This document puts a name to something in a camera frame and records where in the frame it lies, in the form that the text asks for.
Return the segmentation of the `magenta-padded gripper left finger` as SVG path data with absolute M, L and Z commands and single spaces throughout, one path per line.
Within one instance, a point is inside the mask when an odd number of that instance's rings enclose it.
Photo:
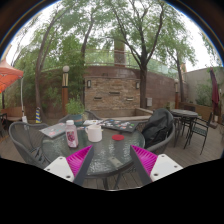
M 94 149 L 90 145 L 68 157 L 59 156 L 45 171 L 82 186 L 93 155 Z

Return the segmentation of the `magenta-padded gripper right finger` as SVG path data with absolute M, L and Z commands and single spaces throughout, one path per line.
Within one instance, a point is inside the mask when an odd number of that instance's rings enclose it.
M 182 169 L 182 166 L 166 154 L 156 155 L 138 146 L 130 146 L 130 155 L 143 185 Z

